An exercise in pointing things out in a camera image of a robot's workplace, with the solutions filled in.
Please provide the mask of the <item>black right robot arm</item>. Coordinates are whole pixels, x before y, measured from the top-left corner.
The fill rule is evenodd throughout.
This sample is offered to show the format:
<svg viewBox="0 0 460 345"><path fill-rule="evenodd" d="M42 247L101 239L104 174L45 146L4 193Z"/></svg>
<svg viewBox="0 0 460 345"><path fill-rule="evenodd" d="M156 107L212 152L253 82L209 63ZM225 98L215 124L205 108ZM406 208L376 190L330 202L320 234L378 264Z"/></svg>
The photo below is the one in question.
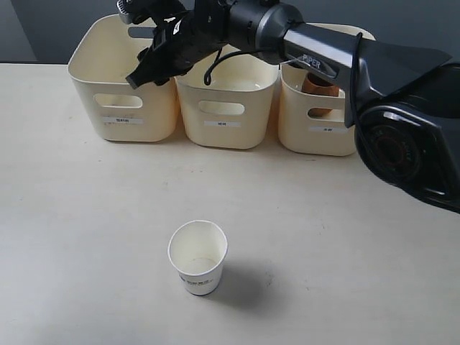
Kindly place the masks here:
<svg viewBox="0 0 460 345"><path fill-rule="evenodd" d="M126 81L159 86L226 45L288 63L346 94L363 163L413 198L459 211L459 64L448 53L369 40L308 24L280 1L119 1L126 24L155 23Z"/></svg>

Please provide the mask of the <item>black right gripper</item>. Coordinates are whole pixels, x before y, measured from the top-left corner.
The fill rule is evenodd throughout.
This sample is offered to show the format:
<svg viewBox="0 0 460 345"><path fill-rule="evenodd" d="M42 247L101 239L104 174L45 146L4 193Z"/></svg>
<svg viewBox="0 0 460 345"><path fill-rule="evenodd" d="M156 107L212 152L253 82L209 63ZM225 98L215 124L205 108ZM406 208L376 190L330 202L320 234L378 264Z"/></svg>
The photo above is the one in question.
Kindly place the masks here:
<svg viewBox="0 0 460 345"><path fill-rule="evenodd" d="M148 83L162 86L186 74L226 44L228 18L227 1L195 1L193 9L164 19L156 25L151 46L138 54L139 65L127 83L133 89Z"/></svg>

